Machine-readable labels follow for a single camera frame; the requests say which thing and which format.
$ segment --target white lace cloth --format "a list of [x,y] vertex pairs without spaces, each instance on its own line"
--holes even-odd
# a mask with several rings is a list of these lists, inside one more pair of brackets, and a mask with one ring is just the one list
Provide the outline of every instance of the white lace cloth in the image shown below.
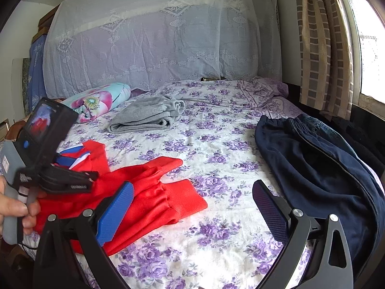
[[112,82],[281,79],[277,0],[65,0],[44,49],[50,98]]

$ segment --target finger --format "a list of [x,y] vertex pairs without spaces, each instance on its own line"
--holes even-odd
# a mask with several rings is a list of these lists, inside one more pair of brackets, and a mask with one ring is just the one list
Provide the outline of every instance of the finger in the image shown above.
[[28,208],[18,200],[0,194],[0,214],[22,217],[28,214]]
[[38,201],[35,201],[35,202],[32,202],[29,206],[28,206],[28,211],[30,213],[31,216],[36,216],[37,214],[40,213],[40,204]]
[[5,177],[3,175],[1,175],[0,176],[0,193],[1,194],[4,194],[5,185],[6,185]]
[[22,219],[24,228],[34,228],[36,226],[36,216],[26,216]]
[[32,234],[32,231],[33,231],[32,228],[24,228],[24,229],[23,229],[23,233],[24,233],[25,235],[30,235],[30,234]]
[[39,190],[39,193],[37,195],[38,198],[45,198],[47,196],[47,192]]

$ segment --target label sticker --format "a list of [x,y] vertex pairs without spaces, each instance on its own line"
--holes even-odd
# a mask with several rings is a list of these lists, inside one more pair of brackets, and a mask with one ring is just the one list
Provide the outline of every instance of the label sticker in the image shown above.
[[2,162],[2,165],[3,165],[3,169],[6,173],[8,173],[8,169],[9,169],[9,162],[6,158],[6,156],[4,155],[3,157],[3,162]]

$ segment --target ribbed cuff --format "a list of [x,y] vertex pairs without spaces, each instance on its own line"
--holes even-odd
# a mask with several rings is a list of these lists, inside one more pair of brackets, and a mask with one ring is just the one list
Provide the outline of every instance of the ribbed cuff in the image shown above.
[[170,207],[178,212],[180,219],[207,208],[207,202],[195,191],[188,179],[161,185]]

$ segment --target blue pad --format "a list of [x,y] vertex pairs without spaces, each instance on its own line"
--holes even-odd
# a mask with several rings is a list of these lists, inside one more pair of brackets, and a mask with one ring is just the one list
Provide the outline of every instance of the blue pad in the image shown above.
[[63,153],[75,153],[77,151],[80,151],[82,148],[84,148],[84,145],[78,145],[77,147],[70,147],[69,149],[61,151],[60,154],[63,154]]
[[111,241],[134,199],[134,186],[126,181],[97,223],[96,239],[102,247]]
[[67,156],[60,156],[56,159],[55,163],[60,166],[71,166],[76,161],[76,158],[69,158]]
[[263,188],[262,186],[265,187],[265,184],[261,180],[257,180],[254,183],[253,199],[274,239],[286,245],[289,240],[286,218],[276,206],[273,195],[270,193],[269,189],[266,187]]

